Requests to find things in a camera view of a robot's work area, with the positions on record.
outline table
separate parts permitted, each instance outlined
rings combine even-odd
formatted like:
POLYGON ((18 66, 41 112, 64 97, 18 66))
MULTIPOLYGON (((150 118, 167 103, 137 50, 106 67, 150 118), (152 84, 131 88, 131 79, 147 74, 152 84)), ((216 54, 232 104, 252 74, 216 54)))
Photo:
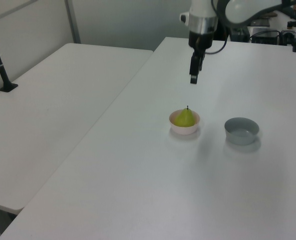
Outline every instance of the table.
POLYGON ((0 92, 0 209, 18 214, 151 51, 67 44, 0 92))
POLYGON ((191 54, 165 38, 0 240, 296 240, 296 53, 228 42, 197 85, 191 54), (186 105, 202 123, 181 136, 186 105), (260 139, 226 142, 233 117, 260 139))

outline equipment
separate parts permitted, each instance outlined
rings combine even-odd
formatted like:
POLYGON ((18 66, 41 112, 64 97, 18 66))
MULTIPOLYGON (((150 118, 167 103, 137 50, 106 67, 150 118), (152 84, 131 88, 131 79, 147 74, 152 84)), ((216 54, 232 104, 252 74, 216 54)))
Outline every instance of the equipment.
POLYGON ((227 27, 241 28, 264 13, 294 4, 296 0, 192 0, 190 11, 180 14, 180 20, 189 27, 189 46, 194 49, 190 83, 197 83, 218 19, 227 27))

